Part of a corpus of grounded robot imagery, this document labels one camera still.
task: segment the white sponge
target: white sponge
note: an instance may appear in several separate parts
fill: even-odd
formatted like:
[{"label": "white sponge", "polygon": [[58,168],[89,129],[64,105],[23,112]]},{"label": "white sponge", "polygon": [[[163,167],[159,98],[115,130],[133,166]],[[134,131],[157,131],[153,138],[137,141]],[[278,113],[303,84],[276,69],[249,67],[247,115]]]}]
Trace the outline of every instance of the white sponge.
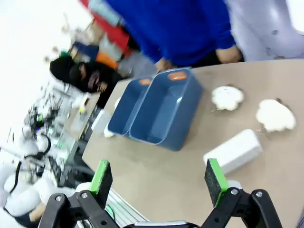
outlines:
[{"label": "white sponge", "polygon": [[263,151],[257,135],[251,129],[241,131],[203,157],[205,165],[208,158],[216,158],[226,174],[257,157]]}]

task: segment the black hair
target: black hair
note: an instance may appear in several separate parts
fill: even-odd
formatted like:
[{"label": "black hair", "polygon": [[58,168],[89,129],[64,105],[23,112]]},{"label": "black hair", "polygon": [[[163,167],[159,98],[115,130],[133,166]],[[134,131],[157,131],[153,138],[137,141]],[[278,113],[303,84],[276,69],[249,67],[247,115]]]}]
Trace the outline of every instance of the black hair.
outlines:
[{"label": "black hair", "polygon": [[75,64],[70,70],[70,81],[71,84],[77,85],[81,81],[81,72],[79,70],[79,65]]},{"label": "black hair", "polygon": [[64,83],[70,83],[69,73],[74,64],[71,56],[64,56],[50,62],[49,69],[55,78]]}]

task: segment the green cable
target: green cable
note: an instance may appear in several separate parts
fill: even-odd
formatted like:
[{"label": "green cable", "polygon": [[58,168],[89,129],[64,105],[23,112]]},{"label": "green cable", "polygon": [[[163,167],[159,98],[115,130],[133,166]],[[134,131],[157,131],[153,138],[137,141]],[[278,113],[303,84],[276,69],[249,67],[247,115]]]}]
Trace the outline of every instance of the green cable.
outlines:
[{"label": "green cable", "polygon": [[114,210],[109,204],[106,205],[105,210],[109,213],[109,215],[113,218],[113,220],[116,221]]}]

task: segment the workbench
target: workbench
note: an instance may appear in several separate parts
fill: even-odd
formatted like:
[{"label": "workbench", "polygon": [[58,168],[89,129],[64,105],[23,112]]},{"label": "workbench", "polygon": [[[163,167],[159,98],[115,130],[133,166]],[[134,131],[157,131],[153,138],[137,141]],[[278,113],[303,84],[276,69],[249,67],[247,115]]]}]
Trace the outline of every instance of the workbench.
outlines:
[{"label": "workbench", "polygon": [[[96,170],[101,159],[111,162],[113,189],[151,221],[187,220],[201,225],[212,211],[204,181],[203,155],[244,129],[261,130],[256,120],[263,99],[280,98],[295,113],[293,131],[260,136],[264,152],[229,173],[246,192],[265,189],[270,194],[283,227],[295,227],[304,207],[304,60],[273,60],[208,66],[193,69],[205,91],[182,150],[172,152],[125,137],[104,138],[93,133],[83,160]],[[115,87],[105,110],[129,81]],[[211,91],[233,84],[245,93],[245,101],[232,112],[216,111]],[[228,227],[244,227],[233,218]]]}]

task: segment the blue bin divider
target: blue bin divider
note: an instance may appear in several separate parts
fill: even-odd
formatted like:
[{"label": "blue bin divider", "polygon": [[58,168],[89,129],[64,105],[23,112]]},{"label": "blue bin divider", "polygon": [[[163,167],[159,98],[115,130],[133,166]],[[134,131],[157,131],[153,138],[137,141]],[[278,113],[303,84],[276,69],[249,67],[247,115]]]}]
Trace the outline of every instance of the blue bin divider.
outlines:
[{"label": "blue bin divider", "polygon": [[109,131],[128,136],[133,119],[140,107],[152,78],[132,80],[126,87],[109,122]]},{"label": "blue bin divider", "polygon": [[143,98],[129,136],[173,151],[180,150],[202,91],[189,68],[159,73]]}]

